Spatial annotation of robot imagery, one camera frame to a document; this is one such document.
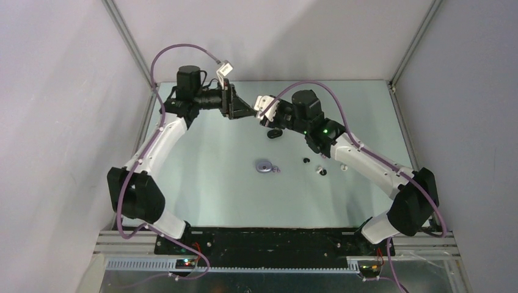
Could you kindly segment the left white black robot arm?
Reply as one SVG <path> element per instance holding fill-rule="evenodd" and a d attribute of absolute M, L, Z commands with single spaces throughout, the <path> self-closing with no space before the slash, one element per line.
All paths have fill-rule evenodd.
<path fill-rule="evenodd" d="M 161 117 L 154 133 L 123 167 L 113 167 L 107 175 L 114 212 L 119 217 L 143 221 L 146 228 L 158 230 L 162 237 L 169 236 L 169 245 L 178 254 L 191 251 L 193 238 L 185 233 L 188 223 L 166 208 L 165 196 L 153 177 L 201 110 L 217 109 L 230 120 L 256 114 L 226 78 L 232 69 L 223 61 L 216 71 L 217 86 L 211 89 L 203 85 L 199 67 L 180 67 L 177 84 L 159 110 Z"/>

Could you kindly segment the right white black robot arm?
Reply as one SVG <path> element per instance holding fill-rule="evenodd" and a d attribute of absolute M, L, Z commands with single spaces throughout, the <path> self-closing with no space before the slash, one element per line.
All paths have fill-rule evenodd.
<path fill-rule="evenodd" d="M 416 235 L 439 206 L 435 176 L 427 168 L 415 171 L 373 153 L 344 125 L 327 118 L 313 90 L 300 90 L 291 101 L 258 96 L 254 109 L 261 125 L 304 135 L 308 147 L 334 159 L 375 183 L 392 201 L 390 209 L 368 219 L 355 239 L 363 255 L 373 254 L 383 240 Z"/>

